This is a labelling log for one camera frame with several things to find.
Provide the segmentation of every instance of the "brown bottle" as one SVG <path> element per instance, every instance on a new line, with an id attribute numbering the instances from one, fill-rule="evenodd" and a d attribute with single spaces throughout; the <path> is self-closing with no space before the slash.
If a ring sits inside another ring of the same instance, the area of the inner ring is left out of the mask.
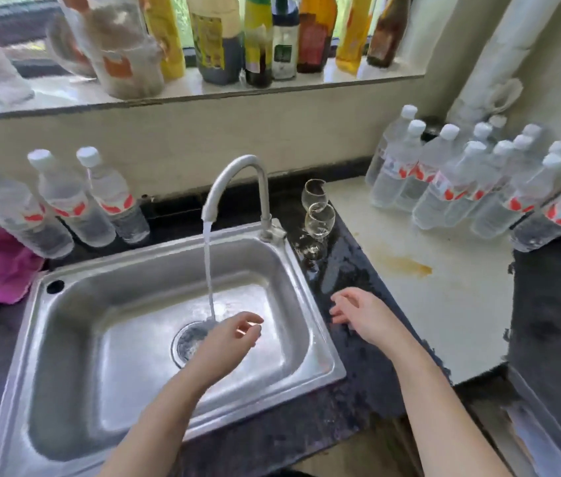
<path id="1" fill-rule="evenodd" d="M 298 34 L 298 71 L 321 72 L 329 57 L 338 17 L 336 0 L 301 0 Z"/>
<path id="2" fill-rule="evenodd" d="M 386 68 L 393 63 L 403 39 L 411 7 L 411 0 L 388 0 L 371 38 L 367 63 Z"/>

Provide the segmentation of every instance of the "window sill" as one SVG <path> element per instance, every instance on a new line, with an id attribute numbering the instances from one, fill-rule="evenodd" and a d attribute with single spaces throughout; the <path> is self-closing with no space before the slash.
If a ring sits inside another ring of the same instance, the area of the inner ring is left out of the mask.
<path id="1" fill-rule="evenodd" d="M 36 92 L 33 99 L 13 107 L 0 106 L 0 118 L 372 84 L 394 79 L 418 78 L 423 74 L 423 71 L 412 69 L 401 60 L 396 60 L 389 69 L 377 69 L 363 59 L 357 76 L 353 76 L 338 70 L 335 60 L 330 58 L 321 74 L 298 74 L 293 80 L 274 81 L 269 88 L 257 89 L 245 84 L 243 77 L 241 81 L 232 85 L 208 84 L 196 68 L 190 68 L 186 70 L 183 78 L 166 83 L 164 91 L 157 97 L 140 100 L 113 98 L 106 94 L 95 80 L 85 80 L 78 76 L 44 77 L 29 79 Z"/>

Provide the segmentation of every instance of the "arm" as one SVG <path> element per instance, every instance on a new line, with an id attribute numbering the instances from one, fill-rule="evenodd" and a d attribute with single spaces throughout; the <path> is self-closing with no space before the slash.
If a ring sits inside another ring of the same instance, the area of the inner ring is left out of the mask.
<path id="1" fill-rule="evenodd" d="M 441 369 L 376 296 L 346 288 L 331 297 L 333 323 L 350 323 L 393 362 L 427 477 L 510 477 Z"/>
<path id="2" fill-rule="evenodd" d="M 198 401 L 256 344 L 260 323 L 262 318 L 258 315 L 239 313 L 213 328 L 194 357 L 141 413 L 99 477 L 165 477 Z"/>

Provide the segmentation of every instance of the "wine glass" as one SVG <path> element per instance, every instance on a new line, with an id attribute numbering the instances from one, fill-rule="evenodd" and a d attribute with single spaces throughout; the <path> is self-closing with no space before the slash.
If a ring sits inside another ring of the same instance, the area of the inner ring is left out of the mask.
<path id="1" fill-rule="evenodd" d="M 303 196 L 301 198 L 304 210 L 309 210 L 312 204 L 316 202 L 326 204 L 329 197 L 324 192 L 325 182 L 322 179 L 309 179 L 304 185 Z"/>
<path id="2" fill-rule="evenodd" d="M 311 204 L 304 217 L 304 229 L 313 240 L 305 247 L 304 255 L 308 259 L 318 259 L 322 256 L 326 246 L 324 239 L 329 236 L 336 223 L 336 210 L 326 202 Z"/>

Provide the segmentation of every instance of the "hand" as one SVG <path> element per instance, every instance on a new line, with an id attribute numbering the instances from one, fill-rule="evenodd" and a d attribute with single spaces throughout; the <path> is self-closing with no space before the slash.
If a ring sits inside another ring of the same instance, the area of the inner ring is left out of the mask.
<path id="1" fill-rule="evenodd" d="M 377 346 L 391 360 L 412 346 L 419 346 L 403 323 L 384 302 L 359 288 L 338 291 L 331 300 L 333 323 L 350 323 L 368 343 Z"/>
<path id="2" fill-rule="evenodd" d="M 197 348 L 185 369 L 207 389 L 232 372 L 260 337 L 263 319 L 241 312 L 215 326 Z"/>

